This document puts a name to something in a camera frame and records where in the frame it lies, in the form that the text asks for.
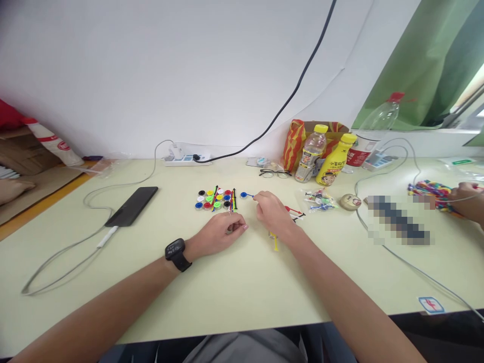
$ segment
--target yellow bottle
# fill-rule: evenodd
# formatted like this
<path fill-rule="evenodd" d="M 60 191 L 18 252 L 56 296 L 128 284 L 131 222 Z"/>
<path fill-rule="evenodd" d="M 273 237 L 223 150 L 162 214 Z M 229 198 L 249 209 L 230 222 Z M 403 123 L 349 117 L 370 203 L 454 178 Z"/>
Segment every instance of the yellow bottle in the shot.
<path fill-rule="evenodd" d="M 325 187 L 329 187 L 333 184 L 334 180 L 341 172 L 341 169 L 346 164 L 348 150 L 356 139 L 357 136 L 353 134 L 344 134 L 341 136 L 338 146 L 336 146 L 336 149 L 328 155 L 316 177 L 316 182 L 318 184 Z"/>

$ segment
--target black cable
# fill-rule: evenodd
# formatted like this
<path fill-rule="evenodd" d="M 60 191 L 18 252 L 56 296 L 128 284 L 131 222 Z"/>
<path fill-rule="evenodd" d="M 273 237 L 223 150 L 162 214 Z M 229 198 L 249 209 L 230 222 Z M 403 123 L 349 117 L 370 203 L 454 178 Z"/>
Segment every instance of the black cable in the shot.
<path fill-rule="evenodd" d="M 272 125 L 274 124 L 274 122 L 276 122 L 276 120 L 279 117 L 279 115 L 284 111 L 284 109 L 289 104 L 289 102 L 291 102 L 292 98 L 294 97 L 294 95 L 296 94 L 297 90 L 299 89 L 299 86 L 301 85 L 301 82 L 302 82 L 302 80 L 304 78 L 304 75 L 306 74 L 306 71 L 308 70 L 309 65 L 311 64 L 311 61 L 313 60 L 314 56 L 316 55 L 316 53 L 317 53 L 317 51 L 319 49 L 319 46 L 321 45 L 321 42 L 323 41 L 324 34 L 326 33 L 326 29 L 328 28 L 329 21 L 331 19 L 331 15 L 333 14 L 333 10 L 334 10 L 334 6 L 335 5 L 336 5 L 336 0 L 333 0 L 333 2 L 331 3 L 331 7 L 329 8 L 328 16 L 326 17 L 326 22 L 324 23 L 323 31 L 321 32 L 321 35 L 320 35 L 319 40 L 318 40 L 318 43 L 316 43 L 316 47 L 314 48 L 313 53 L 309 57 L 309 60 L 306 63 L 306 65 L 305 65 L 305 67 L 304 67 L 304 69 L 303 69 L 303 71 L 301 73 L 301 76 L 299 77 L 299 81 L 297 82 L 296 88 L 294 88 L 294 91 L 291 93 L 291 95 L 289 96 L 289 98 L 287 99 L 287 101 L 283 104 L 283 106 L 281 107 L 281 109 L 279 110 L 279 112 L 276 114 L 276 116 L 272 119 L 272 122 L 269 124 L 269 126 L 266 128 L 266 130 L 260 136 L 258 136 L 257 138 L 253 139 L 252 141 L 250 141 L 246 146 L 244 146 L 239 151 L 236 151 L 234 153 L 227 154 L 227 155 L 218 156 L 216 158 L 212 158 L 212 159 L 204 160 L 204 161 L 199 161 L 200 160 L 200 156 L 197 155 L 197 154 L 195 154 L 195 155 L 193 155 L 193 160 L 195 162 L 200 163 L 200 164 L 204 164 L 204 163 L 211 162 L 211 161 L 214 161 L 214 160 L 223 159 L 224 157 L 237 155 L 237 154 L 243 152 L 246 148 L 248 148 L 249 146 L 251 146 L 257 140 L 261 139 L 270 130 L 270 128 L 272 127 Z"/>

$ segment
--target yellow bottle cap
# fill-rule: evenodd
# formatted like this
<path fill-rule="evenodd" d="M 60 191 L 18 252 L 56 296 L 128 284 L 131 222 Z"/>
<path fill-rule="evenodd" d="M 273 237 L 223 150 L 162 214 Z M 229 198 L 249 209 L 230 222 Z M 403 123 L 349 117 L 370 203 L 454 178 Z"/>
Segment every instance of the yellow bottle cap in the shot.
<path fill-rule="evenodd" d="M 316 125 L 314 126 L 314 132 L 318 132 L 320 134 L 324 134 L 328 130 L 326 125 Z"/>
<path fill-rule="evenodd" d="M 341 136 L 341 141 L 346 144 L 353 144 L 357 138 L 358 136 L 353 134 L 344 134 L 343 136 Z"/>

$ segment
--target forearm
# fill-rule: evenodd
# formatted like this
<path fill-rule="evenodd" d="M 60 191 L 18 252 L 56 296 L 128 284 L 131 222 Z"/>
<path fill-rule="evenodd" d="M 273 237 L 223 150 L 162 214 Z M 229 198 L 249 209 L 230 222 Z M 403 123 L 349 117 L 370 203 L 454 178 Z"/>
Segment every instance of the forearm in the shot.
<path fill-rule="evenodd" d="M 11 362 L 95 362 L 179 275 L 158 259 L 54 325 Z"/>
<path fill-rule="evenodd" d="M 288 244 L 358 361 L 424 362 L 391 319 L 302 230 Z"/>

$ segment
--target white charging cable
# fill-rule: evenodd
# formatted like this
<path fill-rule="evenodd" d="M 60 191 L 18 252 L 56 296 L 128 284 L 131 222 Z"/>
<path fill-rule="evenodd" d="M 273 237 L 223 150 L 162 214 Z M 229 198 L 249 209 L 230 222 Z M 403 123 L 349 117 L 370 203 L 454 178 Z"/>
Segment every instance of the white charging cable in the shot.
<path fill-rule="evenodd" d="M 114 210 L 111 208 L 111 207 L 95 207 L 95 206 L 92 206 L 90 204 L 91 199 L 89 199 L 89 197 L 91 195 L 93 195 L 94 193 L 96 192 L 99 192 L 99 191 L 102 191 L 102 190 L 105 190 L 105 189 L 108 189 L 108 188 L 112 188 L 112 187 L 124 187 L 124 186 L 131 186 L 131 185 L 136 185 L 136 184 L 139 184 L 139 183 L 142 183 L 142 182 L 145 182 L 147 181 L 149 178 L 151 178 L 153 176 L 153 174 L 155 173 L 155 170 L 156 170 L 156 151 L 158 149 L 158 146 L 160 146 L 161 144 L 163 144 L 164 142 L 166 141 L 170 141 L 171 143 L 173 143 L 172 140 L 163 140 L 162 142 L 160 142 L 158 145 L 156 145 L 155 147 L 155 151 L 154 151 L 154 156 L 153 156 L 153 170 L 151 171 L 151 173 L 146 177 L 144 178 L 143 180 L 140 180 L 140 181 L 135 181 L 133 183 L 125 183 L 125 184 L 114 184 L 114 185 L 110 185 L 110 186 L 107 186 L 107 187 L 102 187 L 102 188 L 98 188 L 98 189 L 95 189 L 91 192 L 89 192 L 83 199 L 83 203 L 86 207 L 90 208 L 90 209 L 106 209 L 109 211 L 109 216 L 108 216 L 108 219 L 111 218 L 112 214 L 114 213 Z M 25 286 L 22 288 L 22 291 L 21 291 L 21 294 L 22 295 L 25 295 L 25 296 L 30 296 L 30 295 L 35 295 L 41 291 L 44 291 L 46 290 L 47 288 L 55 285 L 56 283 L 58 283 L 59 281 L 61 281 L 62 279 L 66 278 L 67 276 L 69 276 L 72 272 L 74 272 L 76 269 L 78 269 L 81 265 L 83 265 L 86 261 L 88 261 L 89 259 L 91 259 L 92 257 L 94 257 L 98 252 L 101 251 L 101 249 L 104 247 L 104 245 L 106 244 L 106 242 L 112 237 L 112 235 L 117 231 L 118 227 L 115 226 L 113 228 L 111 228 L 109 230 L 109 232 L 107 233 L 107 235 L 101 240 L 101 242 L 96 246 L 96 249 L 89 255 L 87 256 L 85 259 L 83 259 L 81 262 L 79 262 L 76 266 L 74 266 L 71 270 L 69 270 L 68 272 L 66 272 L 64 275 L 62 275 L 61 277 L 59 277 L 58 279 L 56 279 L 55 281 L 53 282 L 50 282 L 49 284 L 41 287 L 41 288 L 38 288 L 36 290 L 33 290 L 33 291 L 30 291 L 29 288 L 30 288 L 30 285 L 31 283 L 34 281 L 34 279 L 47 267 L 47 265 L 49 263 L 52 262 L 52 260 L 56 259 L 57 257 L 59 257 L 61 254 L 63 254 L 64 252 L 70 250 L 71 248 L 77 246 L 77 245 L 80 245 L 82 242 L 84 241 L 87 241 L 88 239 L 92 238 L 93 236 L 97 235 L 98 233 L 100 233 L 103 229 L 104 229 L 104 224 L 98 229 L 96 230 L 94 233 L 90 234 L 89 236 L 87 236 L 86 238 L 80 240 L 80 241 L 77 241 L 67 247 L 64 247 L 63 249 L 57 251 L 56 253 L 54 253 L 52 256 L 50 256 L 44 263 L 42 263 L 42 265 L 40 265 L 40 267 L 34 272 L 34 274 L 28 279 L 27 283 L 25 284 Z"/>

